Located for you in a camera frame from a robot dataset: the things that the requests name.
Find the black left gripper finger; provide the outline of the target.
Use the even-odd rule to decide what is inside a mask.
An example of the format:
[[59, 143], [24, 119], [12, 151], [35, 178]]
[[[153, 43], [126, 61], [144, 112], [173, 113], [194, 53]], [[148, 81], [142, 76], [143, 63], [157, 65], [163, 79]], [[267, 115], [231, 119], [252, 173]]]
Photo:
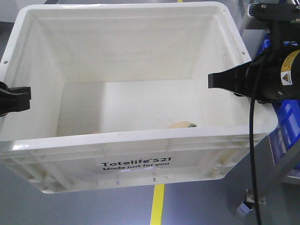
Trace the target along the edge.
[[30, 109], [31, 88], [9, 88], [4, 82], [0, 82], [0, 116], [11, 112], [22, 112]]

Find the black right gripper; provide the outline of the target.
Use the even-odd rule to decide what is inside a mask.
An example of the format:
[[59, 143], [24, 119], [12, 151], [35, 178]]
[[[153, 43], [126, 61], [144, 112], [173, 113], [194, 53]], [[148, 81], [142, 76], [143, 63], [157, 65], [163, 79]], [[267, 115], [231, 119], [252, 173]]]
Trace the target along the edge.
[[229, 70], [208, 74], [208, 88], [220, 88], [237, 96], [251, 96], [257, 85], [255, 99], [276, 103], [300, 98], [300, 50], [286, 48], [274, 55], [264, 52], [255, 62], [244, 63]]

